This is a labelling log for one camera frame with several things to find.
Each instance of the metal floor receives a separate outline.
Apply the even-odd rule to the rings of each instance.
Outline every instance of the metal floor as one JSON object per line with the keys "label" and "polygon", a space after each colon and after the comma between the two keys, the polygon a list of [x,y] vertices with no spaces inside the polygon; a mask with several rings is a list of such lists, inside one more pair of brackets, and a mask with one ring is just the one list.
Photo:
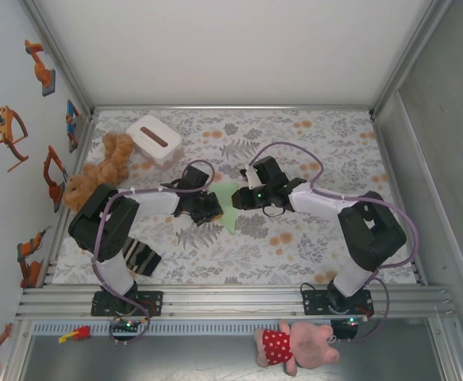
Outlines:
{"label": "metal floor", "polygon": [[[442,379],[429,331],[421,319],[390,320],[373,340],[342,344],[341,361],[312,371],[299,368],[297,381],[406,381]],[[256,366],[252,337],[147,337],[115,348],[107,337],[58,344],[34,337],[21,379],[27,381],[250,381],[288,380],[282,366]]]}

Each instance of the teddy bear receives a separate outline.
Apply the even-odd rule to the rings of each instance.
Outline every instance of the teddy bear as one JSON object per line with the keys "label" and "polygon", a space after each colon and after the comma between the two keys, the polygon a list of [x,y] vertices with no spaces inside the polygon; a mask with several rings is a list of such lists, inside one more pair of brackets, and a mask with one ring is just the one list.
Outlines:
{"label": "teddy bear", "polygon": [[129,177],[127,162],[132,155],[134,142],[126,133],[107,133],[102,137],[104,160],[99,164],[84,164],[83,173],[69,178],[64,194],[64,204],[79,212],[98,185],[114,186]]}
{"label": "teddy bear", "polygon": [[254,333],[260,367],[286,363],[286,372],[295,376],[297,363],[302,368],[315,369],[339,361],[338,350],[328,345],[334,335],[330,325],[298,321],[290,328],[287,321],[281,320],[279,328],[280,331],[257,329]]}

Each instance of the stuffed pig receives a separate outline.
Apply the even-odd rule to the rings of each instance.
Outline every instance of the stuffed pig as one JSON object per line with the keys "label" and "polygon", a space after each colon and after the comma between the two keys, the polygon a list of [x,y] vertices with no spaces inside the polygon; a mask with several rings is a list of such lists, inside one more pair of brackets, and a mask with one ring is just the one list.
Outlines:
{"label": "stuffed pig", "polygon": [[302,368],[315,369],[339,361],[337,349],[328,345],[328,340],[334,335],[331,326],[299,321],[290,328],[286,321],[281,320],[279,328],[280,331],[257,329],[254,333],[260,367],[286,363],[286,372],[294,376],[297,363]]}

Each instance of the brown teddy bear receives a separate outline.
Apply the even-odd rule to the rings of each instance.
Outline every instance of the brown teddy bear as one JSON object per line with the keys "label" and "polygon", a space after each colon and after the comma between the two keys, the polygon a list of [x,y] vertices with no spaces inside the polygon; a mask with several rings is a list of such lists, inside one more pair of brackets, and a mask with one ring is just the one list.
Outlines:
{"label": "brown teddy bear", "polygon": [[105,149],[104,160],[97,165],[83,165],[83,173],[71,176],[67,182],[64,204],[76,213],[99,184],[117,186],[129,177],[127,162],[134,149],[132,138],[126,133],[107,133],[102,137],[102,142]]}

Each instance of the green cloth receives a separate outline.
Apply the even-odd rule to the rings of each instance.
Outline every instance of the green cloth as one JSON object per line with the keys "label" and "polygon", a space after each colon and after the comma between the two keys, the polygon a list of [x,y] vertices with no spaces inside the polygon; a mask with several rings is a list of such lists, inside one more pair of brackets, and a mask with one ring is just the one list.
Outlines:
{"label": "green cloth", "polygon": [[233,193],[237,190],[237,184],[218,183],[212,183],[208,189],[209,192],[215,192],[218,203],[222,208],[222,212],[224,212],[219,221],[231,234],[234,234],[234,225],[238,215],[237,210],[233,208],[231,196],[233,196]]}

